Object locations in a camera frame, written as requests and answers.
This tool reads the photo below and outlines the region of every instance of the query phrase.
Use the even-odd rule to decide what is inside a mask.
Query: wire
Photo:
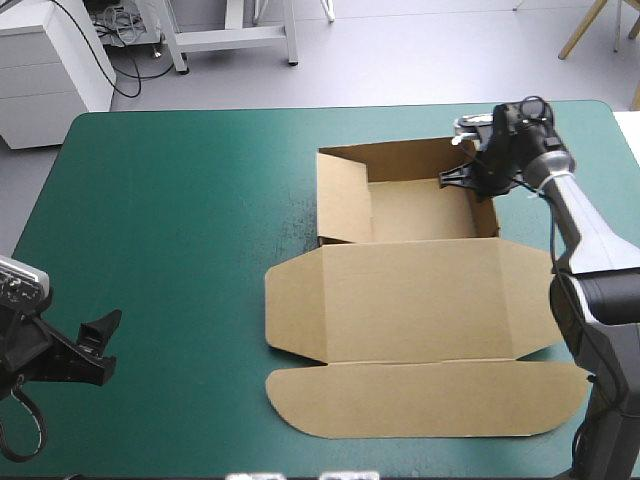
[[[101,23],[98,22],[94,22],[93,24],[94,27],[97,28],[103,28],[104,31],[100,32],[100,34],[104,34],[104,35],[111,35],[111,36],[116,36],[117,37],[117,32],[115,30],[113,30],[112,28],[107,27],[106,25],[102,25]],[[131,54],[128,53],[128,50],[126,49],[128,45],[124,45],[123,44],[123,51],[125,52],[125,54],[127,54],[127,56],[129,57],[130,60],[132,60],[133,63],[135,63],[135,59],[131,56]],[[163,70],[160,73],[156,73],[153,75],[140,75],[140,72],[136,69],[136,75],[133,75],[131,73],[125,72],[123,70],[120,70],[119,68],[113,67],[113,69],[120,73],[121,75],[124,75],[125,77],[129,77],[129,78],[134,78],[136,80],[140,79],[140,80],[153,80],[156,78],[160,78],[164,75],[166,75],[167,73],[169,73],[171,71],[171,69],[173,68],[173,63],[171,63],[165,70]]]
[[[7,443],[7,439],[5,438],[4,427],[0,422],[0,452],[2,455],[12,462],[23,463],[28,460],[31,460],[33,457],[38,455],[42,449],[44,449],[47,444],[47,424],[44,420],[44,416],[42,415],[42,411],[38,408],[38,406],[31,400],[23,391],[22,385],[24,384],[24,377],[22,375],[18,376],[16,384],[11,389],[11,396],[18,402],[22,407],[31,415],[33,421],[36,424],[36,428],[38,429],[38,446],[32,453],[27,455],[22,455],[16,453]]]
[[[129,77],[129,78],[139,78],[140,80],[154,80],[156,78],[160,78],[165,76],[167,73],[169,73],[172,69],[173,69],[173,63],[171,65],[169,65],[167,67],[166,70],[163,70],[160,73],[157,73],[155,75],[143,75],[141,77],[138,77],[137,75],[131,75],[130,73],[124,72],[122,70],[120,70],[119,68],[113,67],[113,69],[118,72],[121,75],[124,75],[125,77]]]
[[[71,15],[71,13],[69,13],[69,10],[67,10],[63,5],[61,5],[60,2],[58,2],[58,0],[49,0],[49,1],[54,3],[55,5],[57,5],[58,8],[60,10],[62,10],[67,15],[67,17],[69,17],[69,19],[73,22],[73,24],[76,26],[76,28],[80,32],[80,35],[82,35],[82,38],[84,39],[84,42],[89,47],[89,50],[91,51],[91,55],[93,55],[93,59],[96,61],[96,64],[98,65],[98,68],[102,72],[102,75],[107,80],[107,82],[109,82],[109,85],[111,85],[113,87],[113,89],[116,92],[118,92],[120,95],[122,95],[123,97],[136,98],[136,97],[140,96],[140,94],[142,93],[142,79],[138,78],[138,90],[134,94],[129,94],[129,93],[123,92],[118,87],[116,87],[116,84],[111,81],[111,79],[109,78],[109,75],[107,75],[107,72],[104,71],[104,68],[102,67],[102,64],[100,63],[100,60],[98,60],[98,56],[96,55],[96,52],[93,50],[93,47],[91,46],[91,43],[89,42],[89,39],[87,38],[87,36],[85,35],[84,31],[82,30],[82,28],[78,24],[77,20],[73,17],[73,15]],[[137,62],[135,61],[135,59],[133,58],[133,56],[131,56],[131,54],[129,52],[126,52],[126,53],[127,53],[129,58],[133,62],[133,67],[134,67],[134,69],[136,71],[136,74],[138,75],[138,77],[140,77],[140,71],[138,70]]]

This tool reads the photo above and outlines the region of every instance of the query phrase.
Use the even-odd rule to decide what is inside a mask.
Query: table leg
[[[613,43],[613,51],[620,50],[620,27],[622,23],[622,0],[618,0],[616,7],[616,39]]]
[[[564,60],[565,58],[567,58],[567,55],[571,53],[571,50],[573,50],[573,47],[576,46],[576,43],[578,43],[578,40],[580,40],[582,35],[584,35],[584,32],[587,31],[587,28],[589,28],[589,26],[593,23],[593,21],[596,19],[596,17],[598,16],[600,11],[604,8],[606,4],[607,4],[607,0],[596,0],[593,3],[593,5],[591,5],[591,8],[589,8],[589,11],[580,22],[580,25],[578,25],[576,30],[573,32],[573,34],[567,41],[566,45],[562,48],[562,50],[558,54],[558,58],[560,60]]]
[[[638,36],[638,33],[640,33],[640,17],[638,17],[638,20],[636,20],[636,23],[633,24],[633,27],[629,32],[629,38],[633,40]]]
[[[284,14],[284,32],[287,37],[287,48],[289,49],[289,65],[298,64],[298,44],[296,41],[296,22],[293,16],[293,1],[282,0]]]
[[[636,88],[636,94],[633,96],[633,103],[631,104],[631,110],[640,110],[640,82]]]
[[[162,33],[164,33],[165,42],[167,42],[167,46],[169,47],[173,65],[178,72],[187,73],[189,69],[187,68],[187,64],[184,61],[184,57],[176,40],[177,24],[174,23],[175,17],[173,16],[173,9],[167,1],[169,0],[152,0],[152,5],[155,7],[156,15],[160,21],[160,28],[162,29]]]

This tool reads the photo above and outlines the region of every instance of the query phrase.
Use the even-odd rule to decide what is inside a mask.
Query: metal frame
[[[258,25],[258,23],[260,23],[260,21],[262,20],[262,16],[264,15],[265,10],[267,9],[268,4],[269,4],[269,0],[255,0],[254,11],[253,11],[254,25]],[[324,14],[327,16],[327,20],[329,20],[329,22],[331,23],[335,22],[336,13],[333,7],[333,0],[320,0],[320,4],[322,5]]]
[[[244,28],[244,0],[227,0],[224,29],[184,33],[178,28],[170,0],[149,1],[155,7],[173,63],[180,73],[189,71],[186,62],[186,54],[189,52],[263,47],[282,41],[287,45],[289,64],[298,64],[293,0],[282,0],[282,25]],[[265,6],[266,1],[262,7],[256,1],[257,10],[262,8],[264,11]]]

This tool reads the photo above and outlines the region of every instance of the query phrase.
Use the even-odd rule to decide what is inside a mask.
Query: unfolded cardboard box
[[[531,435],[579,408],[585,374],[521,357],[561,340],[547,252],[498,238],[493,203],[440,189],[449,139],[321,149],[320,248],[266,275],[266,336],[325,363],[267,394],[327,438]]]

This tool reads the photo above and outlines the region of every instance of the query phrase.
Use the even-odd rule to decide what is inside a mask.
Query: cardboard flap
[[[265,313],[269,345],[326,362],[322,255],[314,250],[267,271]]]
[[[370,242],[371,196],[367,167],[318,154],[318,236],[346,242]]]
[[[478,236],[466,192],[441,189],[435,178],[370,183],[369,191],[376,242]]]
[[[473,151],[473,143],[466,142],[465,148]],[[370,182],[438,178],[440,172],[469,161],[451,145],[450,137],[328,147],[320,152],[366,164]]]
[[[512,358],[519,358],[562,340],[549,307],[551,258],[548,252],[506,240],[499,247]]]
[[[326,438],[521,436],[546,432],[580,407],[587,382],[572,364],[342,364],[277,370],[274,408]]]
[[[517,358],[560,339],[545,259],[496,238],[325,246],[269,270],[267,341],[327,363]]]

